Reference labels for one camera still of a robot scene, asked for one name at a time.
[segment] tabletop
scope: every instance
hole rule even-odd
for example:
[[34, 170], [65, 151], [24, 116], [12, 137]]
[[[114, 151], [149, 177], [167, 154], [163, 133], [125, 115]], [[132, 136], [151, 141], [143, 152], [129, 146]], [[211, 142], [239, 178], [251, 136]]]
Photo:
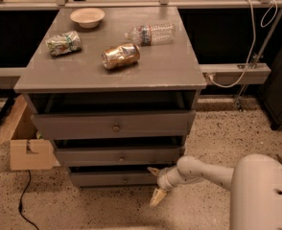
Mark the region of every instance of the tabletop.
[[[192, 90], [205, 87], [196, 55], [176, 7], [101, 8], [106, 16], [98, 27], [83, 29], [70, 20], [76, 9], [61, 9], [17, 82], [17, 93]], [[176, 25], [171, 44], [140, 47], [137, 63], [106, 70], [102, 52], [129, 41], [135, 26], [171, 22]], [[76, 31], [82, 49], [52, 57], [45, 40]]]

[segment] bowl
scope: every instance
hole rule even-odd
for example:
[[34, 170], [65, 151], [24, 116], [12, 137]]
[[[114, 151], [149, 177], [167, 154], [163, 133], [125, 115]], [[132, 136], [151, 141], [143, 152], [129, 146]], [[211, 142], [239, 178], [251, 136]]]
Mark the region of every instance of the bowl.
[[100, 23], [105, 17], [105, 13], [100, 9], [84, 8], [73, 11], [70, 17], [71, 20], [79, 23], [81, 27], [90, 29], [96, 27]]

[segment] cardboard box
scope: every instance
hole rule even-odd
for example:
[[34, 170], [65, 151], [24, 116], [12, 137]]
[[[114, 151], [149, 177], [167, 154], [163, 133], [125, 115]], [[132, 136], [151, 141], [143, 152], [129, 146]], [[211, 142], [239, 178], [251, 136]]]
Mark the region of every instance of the cardboard box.
[[12, 111], [0, 126], [0, 145], [10, 141], [11, 170], [49, 170], [59, 163], [48, 140], [36, 139], [32, 111], [18, 96]]

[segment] drawer knob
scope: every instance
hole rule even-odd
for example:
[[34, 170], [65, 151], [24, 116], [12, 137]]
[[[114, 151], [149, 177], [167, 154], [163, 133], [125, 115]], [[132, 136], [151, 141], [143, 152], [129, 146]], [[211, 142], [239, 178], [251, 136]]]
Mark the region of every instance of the drawer knob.
[[114, 127], [113, 127], [113, 131], [114, 132], [119, 132], [121, 130], [121, 128], [119, 127], [118, 124], [115, 124]]

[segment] drawer front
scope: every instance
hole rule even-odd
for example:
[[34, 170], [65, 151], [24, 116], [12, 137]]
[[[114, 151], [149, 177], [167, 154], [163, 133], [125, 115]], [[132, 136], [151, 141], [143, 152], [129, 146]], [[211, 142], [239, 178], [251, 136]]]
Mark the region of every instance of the drawer front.
[[70, 179], [77, 187], [152, 185], [157, 183], [157, 178], [149, 172], [71, 173]]
[[56, 157], [63, 167], [108, 166], [175, 163], [180, 147], [155, 149], [56, 149]]
[[91, 139], [187, 135], [195, 111], [116, 115], [34, 115], [44, 139]]

